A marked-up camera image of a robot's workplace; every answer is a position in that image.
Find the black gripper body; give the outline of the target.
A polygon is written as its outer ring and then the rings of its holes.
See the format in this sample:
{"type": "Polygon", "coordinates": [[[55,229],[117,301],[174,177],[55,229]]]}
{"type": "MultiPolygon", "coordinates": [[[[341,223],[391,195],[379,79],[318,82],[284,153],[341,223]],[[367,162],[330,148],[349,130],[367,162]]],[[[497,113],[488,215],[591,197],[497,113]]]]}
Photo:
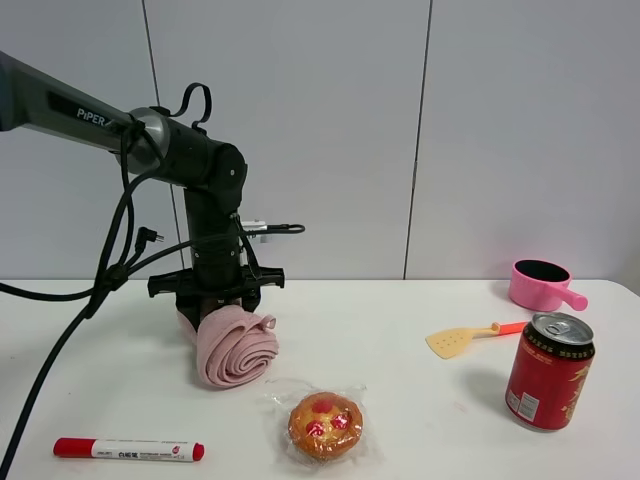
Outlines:
{"type": "Polygon", "coordinates": [[[192,267],[149,278],[148,294],[173,293],[177,297],[196,297],[217,303],[239,303],[243,296],[259,294],[265,286],[283,288],[282,268],[262,267],[248,238],[228,251],[192,248],[192,267]]]}

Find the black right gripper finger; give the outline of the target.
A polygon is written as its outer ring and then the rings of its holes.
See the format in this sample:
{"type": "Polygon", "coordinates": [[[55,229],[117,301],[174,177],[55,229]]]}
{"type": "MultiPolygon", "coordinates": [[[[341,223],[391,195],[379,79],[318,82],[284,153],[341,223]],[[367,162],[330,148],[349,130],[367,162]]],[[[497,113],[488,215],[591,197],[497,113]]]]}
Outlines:
{"type": "Polygon", "coordinates": [[[260,305],[260,295],[252,294],[243,296],[241,299],[241,304],[245,311],[254,313],[260,305]]]}

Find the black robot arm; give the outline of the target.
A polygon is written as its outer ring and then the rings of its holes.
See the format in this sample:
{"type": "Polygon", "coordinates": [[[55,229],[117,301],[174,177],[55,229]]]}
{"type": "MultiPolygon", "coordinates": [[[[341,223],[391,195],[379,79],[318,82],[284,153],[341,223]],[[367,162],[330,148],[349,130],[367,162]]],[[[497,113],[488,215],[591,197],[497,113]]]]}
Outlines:
{"type": "Polygon", "coordinates": [[[175,294],[178,311],[197,326],[208,301],[239,303],[252,312],[263,286],[283,286],[283,270],[259,266],[241,226],[238,210],[248,166],[234,145],[210,139],[197,123],[176,122],[174,114],[160,107],[120,111],[3,54],[1,128],[19,127],[108,150],[134,177],[116,208],[86,318],[146,265],[119,261],[111,266],[108,261],[133,191],[147,179],[183,188],[189,228],[185,245],[192,255],[191,268],[151,277],[151,296],[175,294]]]}

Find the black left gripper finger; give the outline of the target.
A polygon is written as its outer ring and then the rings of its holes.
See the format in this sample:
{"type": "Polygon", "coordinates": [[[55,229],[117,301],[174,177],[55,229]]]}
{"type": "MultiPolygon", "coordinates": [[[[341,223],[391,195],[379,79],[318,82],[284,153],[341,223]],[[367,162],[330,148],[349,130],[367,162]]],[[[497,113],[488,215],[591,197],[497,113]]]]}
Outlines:
{"type": "Polygon", "coordinates": [[[187,338],[196,338],[201,322],[200,301],[196,297],[177,297],[175,301],[178,321],[187,338]]]}

